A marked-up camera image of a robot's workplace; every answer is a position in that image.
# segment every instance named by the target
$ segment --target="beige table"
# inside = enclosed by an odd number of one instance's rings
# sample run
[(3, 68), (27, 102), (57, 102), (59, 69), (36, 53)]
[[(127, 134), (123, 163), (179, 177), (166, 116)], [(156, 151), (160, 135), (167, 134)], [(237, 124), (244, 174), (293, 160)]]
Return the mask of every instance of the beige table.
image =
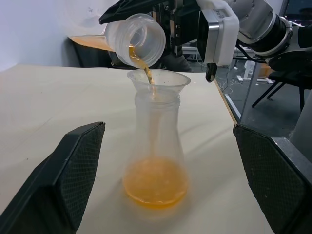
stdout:
[(106, 122), (79, 234), (270, 234), (232, 134), (233, 120), (204, 74), (186, 74), (179, 132), (191, 177), (182, 209), (150, 220), (125, 205), (121, 175), (135, 128), (127, 71), (16, 66), (0, 73), (0, 212), (68, 131)]

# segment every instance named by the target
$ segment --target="erlenmeyer flask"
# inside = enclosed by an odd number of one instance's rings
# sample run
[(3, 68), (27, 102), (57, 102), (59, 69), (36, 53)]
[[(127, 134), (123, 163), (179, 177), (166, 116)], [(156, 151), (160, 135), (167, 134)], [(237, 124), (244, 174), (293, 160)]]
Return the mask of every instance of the erlenmeyer flask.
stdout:
[(141, 70), (128, 73), (137, 88), (136, 135), (123, 186), (127, 195), (137, 203), (166, 208), (178, 203), (186, 195), (189, 185), (177, 120), (179, 92), (190, 79), (178, 73), (151, 71), (156, 85), (150, 85), (147, 78), (139, 79), (144, 73)]

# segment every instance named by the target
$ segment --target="orange liquid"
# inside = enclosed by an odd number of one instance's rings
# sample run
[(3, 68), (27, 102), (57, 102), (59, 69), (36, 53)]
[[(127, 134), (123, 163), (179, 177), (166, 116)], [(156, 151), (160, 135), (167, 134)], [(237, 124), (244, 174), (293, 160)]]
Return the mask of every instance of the orange liquid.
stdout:
[(130, 56), (131, 62), (133, 62), (139, 68), (141, 68), (142, 70), (145, 71), (145, 74), (146, 74), (146, 76), (148, 78), (148, 82), (150, 84), (155, 84), (154, 80), (152, 78), (152, 72), (148, 68), (148, 65), (139, 56), (136, 55), (135, 47), (129, 46), (129, 56)]
[(150, 156), (127, 168), (123, 186), (136, 203), (150, 208), (167, 208), (186, 195), (188, 180), (186, 171), (178, 163)]
[(88, 47), (93, 47), (101, 50), (109, 50), (114, 51), (111, 47), (109, 47), (106, 37), (103, 35), (85, 35), (78, 37), (71, 37), (72, 41), (76, 42), (79, 45), (84, 45)]

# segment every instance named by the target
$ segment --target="white wall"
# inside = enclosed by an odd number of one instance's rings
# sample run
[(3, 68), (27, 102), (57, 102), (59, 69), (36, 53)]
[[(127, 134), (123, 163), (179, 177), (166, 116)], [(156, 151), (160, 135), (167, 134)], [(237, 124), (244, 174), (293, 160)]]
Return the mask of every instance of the white wall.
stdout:
[(273, 10), (279, 15), (284, 0), (266, 0)]
[(78, 66), (53, 12), (54, 0), (0, 0), (0, 70), (17, 63)]

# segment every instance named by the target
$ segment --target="floor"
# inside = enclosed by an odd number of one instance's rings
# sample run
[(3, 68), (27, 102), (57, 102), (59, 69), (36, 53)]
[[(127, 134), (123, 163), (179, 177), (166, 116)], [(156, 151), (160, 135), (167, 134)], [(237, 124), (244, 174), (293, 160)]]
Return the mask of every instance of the floor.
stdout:
[[(229, 73), (229, 67), (219, 68), (216, 74), (216, 80), (221, 90), (226, 88), (226, 76), (228, 73), (229, 86), (224, 90), (228, 94), (240, 113), (246, 99), (249, 81), (238, 82), (236, 75), (244, 75), (245, 62), (237, 63), (237, 70), (232, 69)], [(206, 68), (197, 62), (190, 62), (193, 72), (205, 72)], [(270, 84), (258, 82), (255, 92), (251, 94), (253, 101), (256, 101), (268, 88)], [(305, 91), (305, 98), (310, 91)], [(300, 116), (299, 88), (285, 85), (273, 97), (268, 100), (266, 97), (248, 114), (246, 125), (258, 129), (260, 132), (272, 137), (289, 138), (294, 130)]]

